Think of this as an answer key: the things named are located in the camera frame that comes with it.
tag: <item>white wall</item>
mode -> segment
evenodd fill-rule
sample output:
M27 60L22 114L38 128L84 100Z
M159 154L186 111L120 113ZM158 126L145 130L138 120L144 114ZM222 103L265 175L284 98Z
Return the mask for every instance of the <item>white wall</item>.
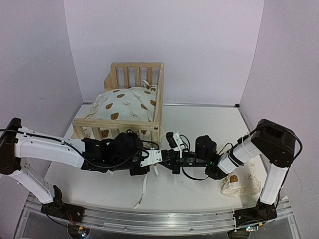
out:
M165 62L165 102L237 104L255 52L263 0L65 0L84 101L112 62Z
M11 118L62 136L82 104L63 0L5 0L0 7L0 128ZM41 175L49 162L36 160ZM0 237L11 239L28 191L0 179Z
M305 239L319 236L319 2L265 0L241 109L255 127L267 118L304 144L285 189Z

